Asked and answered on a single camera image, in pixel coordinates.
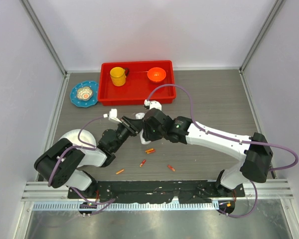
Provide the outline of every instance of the orange bowl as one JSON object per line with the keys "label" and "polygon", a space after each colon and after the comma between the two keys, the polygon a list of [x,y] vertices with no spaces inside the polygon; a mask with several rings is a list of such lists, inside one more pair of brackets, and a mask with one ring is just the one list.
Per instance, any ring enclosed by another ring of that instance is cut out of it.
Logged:
{"label": "orange bowl", "polygon": [[148,78],[154,82],[159,83],[166,77],[166,71],[160,67],[153,67],[148,71]]}

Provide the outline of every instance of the gray tabletop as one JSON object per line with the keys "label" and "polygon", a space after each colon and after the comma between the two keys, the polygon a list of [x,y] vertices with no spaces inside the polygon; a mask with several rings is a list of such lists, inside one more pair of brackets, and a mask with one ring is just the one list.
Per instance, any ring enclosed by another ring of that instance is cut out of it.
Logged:
{"label": "gray tabletop", "polygon": [[[66,96],[61,110],[55,139],[64,133],[81,128],[85,123],[118,109],[118,116],[134,118],[144,112],[143,106],[105,107],[101,103],[90,108],[78,108],[70,102],[70,91],[78,83],[86,80],[99,81],[99,73],[71,74]],[[235,134],[253,135],[257,131],[247,101],[238,70],[175,71],[175,83],[184,86],[194,100],[194,114],[198,122],[212,128]],[[172,119],[176,116],[190,118],[187,95],[177,89],[177,97],[172,104],[162,106],[165,114]],[[106,129],[117,129],[115,123],[107,119],[95,121],[86,130],[96,141]],[[155,148],[156,152],[145,154],[145,150]],[[237,161],[221,152],[197,145],[173,144],[164,139],[142,145],[139,136],[130,137],[117,151],[116,159],[106,168],[81,167],[97,180],[187,180],[216,179],[222,169]],[[146,159],[145,165],[139,164]],[[172,172],[167,165],[172,165]]]}

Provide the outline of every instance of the metal corner post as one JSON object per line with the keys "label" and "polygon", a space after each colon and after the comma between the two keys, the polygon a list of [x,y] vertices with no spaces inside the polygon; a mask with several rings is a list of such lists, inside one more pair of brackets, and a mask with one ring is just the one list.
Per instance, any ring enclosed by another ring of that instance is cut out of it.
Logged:
{"label": "metal corner post", "polygon": [[29,0],[20,0],[21,4],[23,5],[26,13],[30,17],[34,27],[36,28],[37,32],[39,33],[42,41],[44,42],[45,46],[47,47],[48,51],[50,52],[52,58],[54,59],[55,63],[57,64],[59,70],[61,71],[63,76],[66,76],[67,71],[64,68],[58,54],[56,53],[49,37],[47,36],[46,32],[43,29],[43,26],[41,25],[37,15],[35,14],[31,4],[29,3]]}
{"label": "metal corner post", "polygon": [[241,68],[240,71],[243,73],[249,63],[249,61],[251,60],[251,58],[253,57],[254,53],[256,52],[259,44],[261,43],[261,41],[263,40],[264,36],[266,35],[266,33],[268,32],[271,24],[273,23],[274,19],[276,18],[276,16],[278,15],[279,11],[281,10],[282,6],[284,5],[286,0],[276,0],[276,2],[274,3],[273,7],[271,8],[269,15],[267,16],[263,26],[261,27],[260,32],[258,33],[253,45],[251,46]]}

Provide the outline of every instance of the blue plate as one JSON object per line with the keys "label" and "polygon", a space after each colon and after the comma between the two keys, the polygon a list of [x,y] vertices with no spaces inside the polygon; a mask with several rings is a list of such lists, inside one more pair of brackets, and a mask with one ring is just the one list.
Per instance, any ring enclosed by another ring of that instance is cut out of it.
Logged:
{"label": "blue plate", "polygon": [[[90,87],[93,91],[93,95],[88,101],[82,101],[76,98],[78,89],[85,86]],[[96,83],[95,81],[84,81],[82,83],[79,83],[71,90],[70,93],[71,102],[77,107],[87,108],[93,106],[98,102],[98,91],[99,91],[99,83]]]}

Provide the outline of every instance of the small orange object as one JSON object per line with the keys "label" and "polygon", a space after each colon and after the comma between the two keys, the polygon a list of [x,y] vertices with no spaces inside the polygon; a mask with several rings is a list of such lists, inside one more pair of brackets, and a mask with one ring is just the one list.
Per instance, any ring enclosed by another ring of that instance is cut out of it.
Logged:
{"label": "small orange object", "polygon": [[168,165],[168,168],[169,168],[171,171],[173,171],[173,172],[176,171],[176,170],[175,170],[172,166],[170,166],[170,165]]}
{"label": "small orange object", "polygon": [[150,154],[150,153],[154,153],[154,152],[156,152],[155,149],[153,149],[153,150],[151,150],[151,151],[147,151],[146,153],[147,153],[147,154]]}
{"label": "small orange object", "polygon": [[120,174],[122,172],[124,172],[124,169],[121,169],[120,171],[117,171],[115,174]]}
{"label": "small orange object", "polygon": [[147,153],[147,152],[149,152],[149,151],[152,151],[152,150],[154,150],[154,148],[150,148],[150,149],[148,149],[148,150],[145,150],[145,153]]}
{"label": "small orange object", "polygon": [[166,71],[160,67],[153,67],[148,71],[148,78],[154,83],[163,81],[166,77]]}
{"label": "small orange object", "polygon": [[142,161],[142,163],[140,164],[140,167],[142,167],[142,166],[145,164],[145,162],[146,162],[146,159],[144,159],[144,160]]}

